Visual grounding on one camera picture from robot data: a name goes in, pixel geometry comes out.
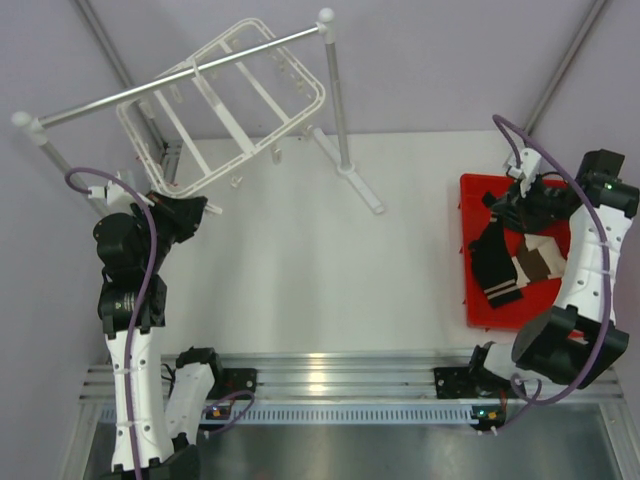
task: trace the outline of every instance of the black fabric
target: black fabric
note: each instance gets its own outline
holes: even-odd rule
[[[501,217],[492,218],[480,238],[469,244],[469,250],[473,276],[493,308],[522,298],[520,290],[513,288],[518,272],[507,251]]]

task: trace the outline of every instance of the red tray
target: red tray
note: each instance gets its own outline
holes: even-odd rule
[[[462,213],[462,251],[464,253],[465,303],[467,307],[467,324],[470,327],[491,328],[501,330],[519,330],[529,320],[548,310],[558,294],[561,279],[547,280],[528,285],[521,289],[523,298],[508,303],[502,307],[492,308],[487,301],[480,285],[471,272],[471,254],[469,243],[477,240],[489,223],[490,212],[482,203],[485,193],[494,196],[503,195],[513,180],[507,177],[493,175],[475,175],[467,173],[460,177],[460,211]],[[545,180],[553,187],[563,187],[565,184],[558,180]],[[556,239],[560,252],[567,258],[571,233],[569,222],[566,220],[554,223],[540,235],[551,236]],[[504,238],[510,255],[515,255],[516,249],[524,236],[511,230],[504,229]]]

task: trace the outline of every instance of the perforated metal strip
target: perforated metal strip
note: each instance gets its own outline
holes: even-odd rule
[[[237,402],[231,418],[246,404]],[[471,407],[431,405],[254,405],[238,423],[243,425],[460,425],[477,423]],[[100,421],[115,423],[113,405],[105,406]],[[227,420],[207,420],[203,424],[223,425]]]

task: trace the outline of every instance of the white wall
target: white wall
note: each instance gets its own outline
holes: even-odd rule
[[[91,1],[137,82],[179,63],[244,18],[260,18],[276,35],[285,35],[312,25],[322,7],[334,7],[348,124],[354,133],[490,129],[495,112],[523,121],[591,3]],[[328,85],[320,38],[292,44],[291,50]],[[215,85],[220,82],[222,74]],[[238,109],[252,106],[250,99],[237,96],[232,102]],[[243,125],[251,133],[264,133],[261,123]],[[334,131],[330,109],[319,123]],[[204,113],[190,114],[187,125],[196,136],[227,136]]]
[[[627,155],[622,178],[640,186],[640,2],[614,0],[558,92],[537,132],[574,169],[589,150]],[[627,403],[640,427],[640,221],[625,239],[614,304],[618,325],[631,334],[617,364]]]
[[[54,478],[86,368],[105,358],[97,217],[10,117],[53,113],[118,86],[66,1],[1,2],[0,44],[0,476]],[[74,165],[135,165],[114,111],[51,138]]]

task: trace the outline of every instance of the white end cap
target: white end cap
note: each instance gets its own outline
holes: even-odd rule
[[[37,146],[41,147],[49,141],[40,120],[33,118],[27,112],[14,113],[11,115],[11,122],[22,129]]]
[[[324,43],[336,43],[336,14],[331,8],[323,8],[318,14],[318,27],[324,35]]]

